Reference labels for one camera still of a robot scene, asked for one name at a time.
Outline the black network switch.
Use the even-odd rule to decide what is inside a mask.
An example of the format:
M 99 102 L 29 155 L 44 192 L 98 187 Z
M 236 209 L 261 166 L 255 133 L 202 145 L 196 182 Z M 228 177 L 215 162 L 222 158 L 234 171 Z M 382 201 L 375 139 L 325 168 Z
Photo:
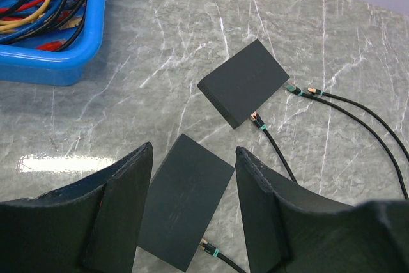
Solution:
M 234 170 L 180 135 L 151 181 L 137 245 L 186 272 Z
M 236 129 L 288 80 L 283 67 L 255 40 L 202 78 L 197 87 Z

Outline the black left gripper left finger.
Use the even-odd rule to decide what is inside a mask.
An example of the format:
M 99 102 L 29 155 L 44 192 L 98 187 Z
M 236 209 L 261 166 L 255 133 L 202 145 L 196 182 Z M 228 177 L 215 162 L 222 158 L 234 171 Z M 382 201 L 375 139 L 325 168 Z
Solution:
M 2 272 L 131 272 L 153 147 L 37 198 L 1 203 Z

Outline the blue plastic bin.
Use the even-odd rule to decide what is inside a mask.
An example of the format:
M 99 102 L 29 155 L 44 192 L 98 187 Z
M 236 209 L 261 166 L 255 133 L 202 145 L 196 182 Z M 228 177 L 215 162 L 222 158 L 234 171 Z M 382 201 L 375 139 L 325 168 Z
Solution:
M 51 86 L 70 86 L 102 43 L 105 0 L 87 0 L 84 29 L 62 52 L 1 46 L 1 80 Z

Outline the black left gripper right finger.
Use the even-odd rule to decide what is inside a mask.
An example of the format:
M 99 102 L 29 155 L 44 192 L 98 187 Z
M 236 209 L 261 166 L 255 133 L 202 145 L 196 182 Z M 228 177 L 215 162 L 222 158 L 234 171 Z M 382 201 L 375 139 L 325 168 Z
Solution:
M 236 149 L 251 272 L 407 272 L 408 202 L 351 206 L 311 192 Z

